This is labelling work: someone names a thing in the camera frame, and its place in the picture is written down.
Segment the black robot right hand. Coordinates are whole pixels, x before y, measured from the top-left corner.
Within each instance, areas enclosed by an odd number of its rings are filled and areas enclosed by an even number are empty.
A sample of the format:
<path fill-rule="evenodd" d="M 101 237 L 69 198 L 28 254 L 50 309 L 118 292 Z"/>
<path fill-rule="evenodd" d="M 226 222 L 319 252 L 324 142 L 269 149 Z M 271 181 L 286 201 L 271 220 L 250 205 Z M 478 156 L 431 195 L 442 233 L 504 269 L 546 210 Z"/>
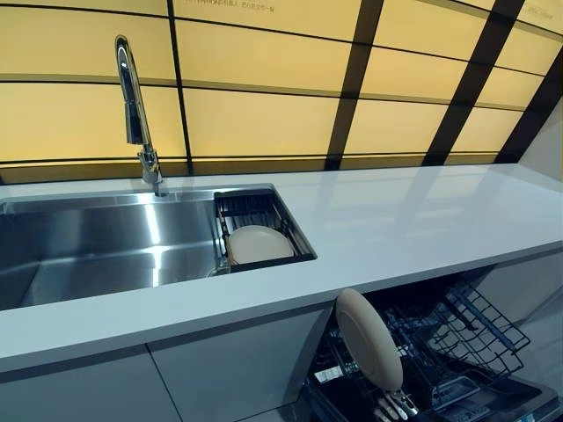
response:
<path fill-rule="evenodd" d="M 383 390 L 377 393 L 375 416 L 382 421 L 414 421 L 421 412 L 402 390 Z"/>

